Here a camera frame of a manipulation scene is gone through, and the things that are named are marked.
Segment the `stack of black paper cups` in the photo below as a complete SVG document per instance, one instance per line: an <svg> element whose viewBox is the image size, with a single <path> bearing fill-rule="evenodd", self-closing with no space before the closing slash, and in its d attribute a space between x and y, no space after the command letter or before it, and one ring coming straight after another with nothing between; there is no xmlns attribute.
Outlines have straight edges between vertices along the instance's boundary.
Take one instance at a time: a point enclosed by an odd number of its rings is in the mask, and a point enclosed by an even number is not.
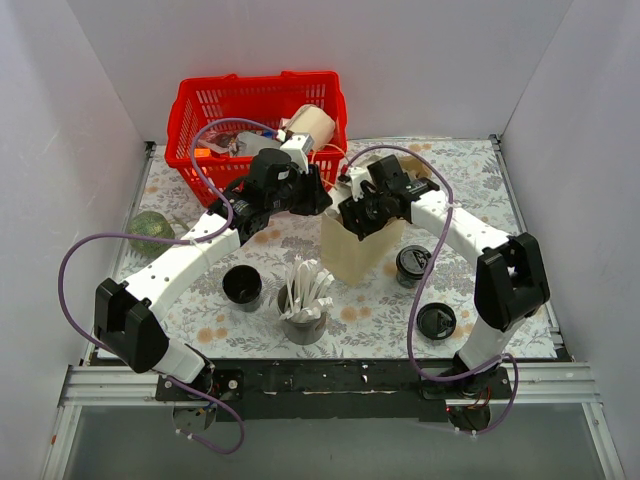
<svg viewBox="0 0 640 480"><path fill-rule="evenodd" d="M241 311L254 312L261 303L262 279L252 266L231 268L223 277L222 288L233 306Z"/></svg>

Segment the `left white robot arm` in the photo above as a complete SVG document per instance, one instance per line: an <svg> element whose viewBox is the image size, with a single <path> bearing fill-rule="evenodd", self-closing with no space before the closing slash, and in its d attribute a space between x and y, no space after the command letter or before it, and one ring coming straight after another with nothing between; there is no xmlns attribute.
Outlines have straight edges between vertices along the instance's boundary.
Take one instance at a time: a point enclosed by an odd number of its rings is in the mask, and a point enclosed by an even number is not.
<svg viewBox="0 0 640 480"><path fill-rule="evenodd" d="M261 150L247 175L218 194L178 245L122 282L106 279L97 287L98 340L134 372L171 376L188 398L205 398L213 386L205 357L169 338L161 320L193 282L263 230L272 215L315 216L330 204L317 165L301 167L283 150Z"/></svg>

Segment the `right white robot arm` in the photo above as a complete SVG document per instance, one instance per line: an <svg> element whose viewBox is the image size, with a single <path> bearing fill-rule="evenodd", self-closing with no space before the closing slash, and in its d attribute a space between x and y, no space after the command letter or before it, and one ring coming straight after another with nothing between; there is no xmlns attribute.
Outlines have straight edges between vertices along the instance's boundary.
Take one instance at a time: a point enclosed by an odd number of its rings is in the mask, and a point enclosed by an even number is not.
<svg viewBox="0 0 640 480"><path fill-rule="evenodd" d="M453 383L464 397L475 397L489 384L487 371L508 356L505 348L515 332L550 298L550 288L537 239L511 235L481 221L457 205L454 191L436 172L432 179L411 179L395 155L359 168L353 160L342 167L340 184L350 196L338 205L344 227L358 239L379 232L391 219L403 219L437 236L426 271L435 269L443 246L449 246L475 269L474 306L479 315L446 376L416 371L433 383Z"/></svg>

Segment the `beige paper roll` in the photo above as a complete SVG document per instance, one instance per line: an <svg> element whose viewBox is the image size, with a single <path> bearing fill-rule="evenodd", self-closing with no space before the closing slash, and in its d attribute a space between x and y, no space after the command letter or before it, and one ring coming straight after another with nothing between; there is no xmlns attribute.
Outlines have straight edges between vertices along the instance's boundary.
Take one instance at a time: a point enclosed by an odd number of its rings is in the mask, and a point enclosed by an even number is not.
<svg viewBox="0 0 640 480"><path fill-rule="evenodd" d="M311 150L317 151L332 139L336 122L320 107L304 104L290 118L282 118L279 127L294 134L309 134Z"/></svg>

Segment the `cardboard cup carrier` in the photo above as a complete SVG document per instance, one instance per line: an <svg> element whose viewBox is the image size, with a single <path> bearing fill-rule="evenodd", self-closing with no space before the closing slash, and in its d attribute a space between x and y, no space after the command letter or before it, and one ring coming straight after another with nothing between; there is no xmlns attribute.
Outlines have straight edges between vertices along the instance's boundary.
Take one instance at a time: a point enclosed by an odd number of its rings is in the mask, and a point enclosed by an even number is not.
<svg viewBox="0 0 640 480"><path fill-rule="evenodd" d="M398 161L403 170L407 172L411 179L432 178L431 169L415 157L410 155L400 156L398 158Z"/></svg>

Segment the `clear snack packet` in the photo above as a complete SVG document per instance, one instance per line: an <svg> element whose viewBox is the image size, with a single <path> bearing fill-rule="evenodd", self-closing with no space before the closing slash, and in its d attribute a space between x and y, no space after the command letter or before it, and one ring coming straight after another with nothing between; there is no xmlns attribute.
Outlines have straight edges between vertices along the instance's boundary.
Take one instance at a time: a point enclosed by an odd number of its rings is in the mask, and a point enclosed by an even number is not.
<svg viewBox="0 0 640 480"><path fill-rule="evenodd" d="M217 155L235 156L238 151L237 135L234 133L209 130L197 141L198 148L206 148Z"/></svg>

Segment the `grey plastic pouch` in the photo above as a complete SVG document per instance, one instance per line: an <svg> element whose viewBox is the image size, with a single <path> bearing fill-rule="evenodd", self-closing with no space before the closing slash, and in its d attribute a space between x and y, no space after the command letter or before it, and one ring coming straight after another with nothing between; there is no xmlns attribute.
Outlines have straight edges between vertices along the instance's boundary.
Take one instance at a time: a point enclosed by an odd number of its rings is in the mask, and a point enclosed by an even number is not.
<svg viewBox="0 0 640 480"><path fill-rule="evenodd" d="M264 148L278 149L279 147L280 143L273 138L251 131L243 131L238 133L235 138L234 154L236 157L253 157Z"/></svg>

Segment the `red plastic shopping basket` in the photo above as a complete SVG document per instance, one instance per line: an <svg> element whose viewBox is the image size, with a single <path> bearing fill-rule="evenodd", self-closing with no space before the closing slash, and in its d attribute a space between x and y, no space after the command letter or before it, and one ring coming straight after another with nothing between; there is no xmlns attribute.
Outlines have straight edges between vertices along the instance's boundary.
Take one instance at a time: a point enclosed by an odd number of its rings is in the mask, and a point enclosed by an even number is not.
<svg viewBox="0 0 640 480"><path fill-rule="evenodd" d="M225 134L253 131L266 135L305 104L321 108L335 122L330 145L309 155L309 161L319 167L323 184L329 185L336 180L347 150L348 116L339 74L327 70L183 80L168 118L166 163L181 174L197 200L207 207L217 196L192 165L191 143L196 134L207 128Z"/></svg>

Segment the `grey cup of straws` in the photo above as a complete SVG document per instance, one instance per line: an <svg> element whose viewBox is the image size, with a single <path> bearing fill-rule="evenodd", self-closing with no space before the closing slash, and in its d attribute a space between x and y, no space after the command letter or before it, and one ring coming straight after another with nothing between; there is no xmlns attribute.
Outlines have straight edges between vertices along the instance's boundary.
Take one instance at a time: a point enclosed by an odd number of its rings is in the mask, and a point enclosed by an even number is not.
<svg viewBox="0 0 640 480"><path fill-rule="evenodd" d="M311 345L324 335L333 308L328 292L333 282L334 276L314 259L296 257L285 272L277 305L283 332L294 344Z"/></svg>

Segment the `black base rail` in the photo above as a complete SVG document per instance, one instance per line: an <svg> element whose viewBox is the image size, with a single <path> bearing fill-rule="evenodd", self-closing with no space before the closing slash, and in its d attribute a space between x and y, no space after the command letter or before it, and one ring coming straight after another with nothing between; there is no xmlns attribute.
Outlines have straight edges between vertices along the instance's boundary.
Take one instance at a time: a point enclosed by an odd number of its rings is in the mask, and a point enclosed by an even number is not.
<svg viewBox="0 0 640 480"><path fill-rule="evenodd" d="M405 359L219 359L204 404L222 401L245 420L416 419L444 423L452 406L483 410L517 389L505 365L458 381L448 360L424 361L417 372Z"/></svg>

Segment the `kraft paper bag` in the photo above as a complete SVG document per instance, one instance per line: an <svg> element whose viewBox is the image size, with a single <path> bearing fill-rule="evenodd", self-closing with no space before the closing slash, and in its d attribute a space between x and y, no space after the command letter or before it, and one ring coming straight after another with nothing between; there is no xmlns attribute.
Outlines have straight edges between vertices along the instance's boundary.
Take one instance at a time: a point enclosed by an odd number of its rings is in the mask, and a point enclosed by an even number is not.
<svg viewBox="0 0 640 480"><path fill-rule="evenodd" d="M321 215L321 263L335 278L349 286L356 286L398 244L406 222L389 220L380 231L360 241L342 224L337 203L335 200Z"/></svg>

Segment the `floral table mat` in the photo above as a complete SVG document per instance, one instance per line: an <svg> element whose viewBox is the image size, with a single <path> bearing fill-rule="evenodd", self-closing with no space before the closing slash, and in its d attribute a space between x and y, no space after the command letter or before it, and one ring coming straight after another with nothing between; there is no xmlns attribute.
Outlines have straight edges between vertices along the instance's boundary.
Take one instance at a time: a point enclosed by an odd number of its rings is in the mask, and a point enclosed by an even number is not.
<svg viewBox="0 0 640 480"><path fill-rule="evenodd" d="M351 141L350 155L376 144L397 144L423 156L444 175L458 204L489 225L519 233L508 189L490 140ZM164 215L178 237L196 223L203 207L181 175L164 159L164 146L151 157L138 210ZM276 297L285 285L285 268L296 257L320 260L321 217L280 214L241 250L213 265L173 304L162 320L165 332L211 358L405 358L408 316L415 289L396 281L397 252L408 245L432 251L437 238L407 225L398 244L356 286L335 280L329 295L334 308L326 331L310 346L289 341L282 330ZM263 282L259 308L240 311L222 290L222 279L236 265L251 265ZM432 342L413 336L416 357L451 358L463 346L477 319L470 264L445 246L420 305L441 302L454 310L457 327L448 339ZM518 359L556 359L552 319L547 308L528 319L508 344Z"/></svg>

